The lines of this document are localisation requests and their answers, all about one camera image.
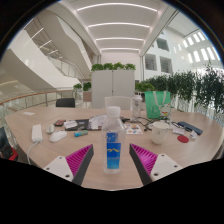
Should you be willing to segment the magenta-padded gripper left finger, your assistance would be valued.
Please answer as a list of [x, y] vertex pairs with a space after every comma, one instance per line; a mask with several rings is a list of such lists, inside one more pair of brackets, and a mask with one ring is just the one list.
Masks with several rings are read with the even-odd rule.
[[81, 186], [93, 155], [93, 145], [90, 144], [66, 157], [56, 157], [44, 170]]

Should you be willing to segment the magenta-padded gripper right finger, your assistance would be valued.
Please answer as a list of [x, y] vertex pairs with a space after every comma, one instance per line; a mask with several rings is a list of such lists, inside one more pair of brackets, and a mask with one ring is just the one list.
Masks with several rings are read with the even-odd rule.
[[135, 144], [130, 145], [129, 154], [143, 185], [148, 185], [182, 169], [168, 155], [164, 153], [155, 154]]

